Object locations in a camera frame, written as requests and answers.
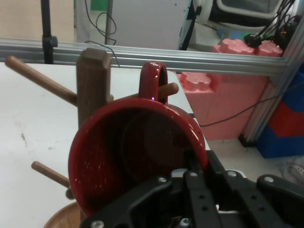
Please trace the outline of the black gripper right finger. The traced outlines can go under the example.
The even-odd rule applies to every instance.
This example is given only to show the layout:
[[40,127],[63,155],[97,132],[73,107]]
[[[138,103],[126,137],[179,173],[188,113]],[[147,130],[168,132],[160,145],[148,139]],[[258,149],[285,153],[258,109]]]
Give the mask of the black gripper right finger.
[[213,151],[208,151],[208,184],[220,210],[238,210],[251,228],[302,228],[304,188],[275,175],[256,181],[229,175]]

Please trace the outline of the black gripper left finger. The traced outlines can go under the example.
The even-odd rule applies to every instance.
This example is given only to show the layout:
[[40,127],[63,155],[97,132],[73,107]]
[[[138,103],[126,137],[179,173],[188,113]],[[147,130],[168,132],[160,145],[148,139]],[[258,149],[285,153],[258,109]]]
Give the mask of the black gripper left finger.
[[211,183],[223,172],[214,152],[203,171],[192,154],[187,169],[153,177],[84,219],[82,228],[221,228]]

